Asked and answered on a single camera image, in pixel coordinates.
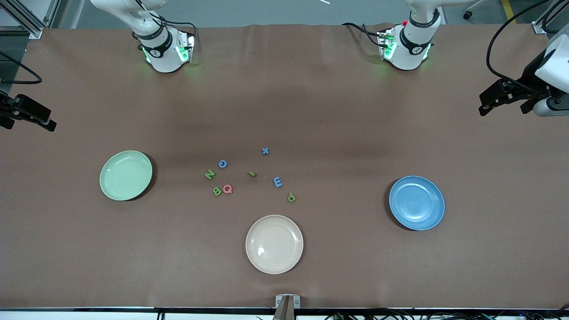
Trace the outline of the light green plate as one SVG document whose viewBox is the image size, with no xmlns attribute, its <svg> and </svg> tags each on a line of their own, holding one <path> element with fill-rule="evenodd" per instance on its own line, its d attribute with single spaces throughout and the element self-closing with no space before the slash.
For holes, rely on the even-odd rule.
<svg viewBox="0 0 569 320">
<path fill-rule="evenodd" d="M 102 166 L 100 188 L 112 200 L 132 200 L 150 186 L 153 174 L 152 162 L 146 154 L 134 150 L 122 151 Z"/>
</svg>

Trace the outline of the blue plate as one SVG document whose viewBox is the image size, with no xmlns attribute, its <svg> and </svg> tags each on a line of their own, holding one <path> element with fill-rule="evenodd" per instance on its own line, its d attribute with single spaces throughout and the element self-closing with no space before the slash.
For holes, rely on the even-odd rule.
<svg viewBox="0 0 569 320">
<path fill-rule="evenodd" d="M 421 176 L 405 176 L 391 187 L 388 196 L 393 217 L 405 228 L 427 231 L 445 216 L 445 199 L 441 190 Z"/>
</svg>

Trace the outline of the brown table mat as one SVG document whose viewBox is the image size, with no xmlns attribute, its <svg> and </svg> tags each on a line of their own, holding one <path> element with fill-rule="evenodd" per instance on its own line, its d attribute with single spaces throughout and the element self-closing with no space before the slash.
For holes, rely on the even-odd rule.
<svg viewBox="0 0 569 320">
<path fill-rule="evenodd" d="M 479 115 L 496 28 L 442 26 L 411 72 L 346 26 L 203 28 L 171 74 L 128 30 L 46 30 L 23 58 L 43 83 L 11 94 L 51 109 L 57 128 L 0 129 L 0 306 L 264 307 L 291 293 L 305 308 L 561 307 L 569 117 L 516 104 Z M 120 202 L 99 177 L 128 150 L 154 174 Z M 441 190 L 433 229 L 393 217 L 405 176 Z M 281 275 L 244 247 L 268 215 L 303 234 Z"/>
</svg>

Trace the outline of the beige plate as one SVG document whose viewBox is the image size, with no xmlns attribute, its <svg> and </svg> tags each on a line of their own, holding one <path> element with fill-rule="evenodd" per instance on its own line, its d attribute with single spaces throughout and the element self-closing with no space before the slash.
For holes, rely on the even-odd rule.
<svg viewBox="0 0 569 320">
<path fill-rule="evenodd" d="M 299 263 L 304 250 L 300 227 L 282 215 L 264 216 L 248 230 L 245 251 L 250 263 L 268 275 L 281 275 Z"/>
</svg>

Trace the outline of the aluminium frame profile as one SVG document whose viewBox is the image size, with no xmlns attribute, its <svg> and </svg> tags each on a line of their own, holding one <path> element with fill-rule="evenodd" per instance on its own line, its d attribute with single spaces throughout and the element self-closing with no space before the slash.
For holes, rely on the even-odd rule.
<svg viewBox="0 0 569 320">
<path fill-rule="evenodd" d="M 569 23 L 569 0 L 551 0 L 546 10 L 532 21 L 535 34 L 553 35 Z"/>
<path fill-rule="evenodd" d="M 0 35 L 40 39 L 54 25 L 62 0 L 0 0 Z"/>
</svg>

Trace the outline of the white table edge rail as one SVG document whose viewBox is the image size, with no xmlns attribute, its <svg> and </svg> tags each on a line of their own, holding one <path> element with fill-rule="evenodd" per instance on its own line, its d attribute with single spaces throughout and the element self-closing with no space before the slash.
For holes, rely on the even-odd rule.
<svg viewBox="0 0 569 320">
<path fill-rule="evenodd" d="M 273 320 L 276 307 L 0 308 L 0 320 Z M 297 308 L 293 320 L 569 320 L 560 308 Z"/>
</svg>

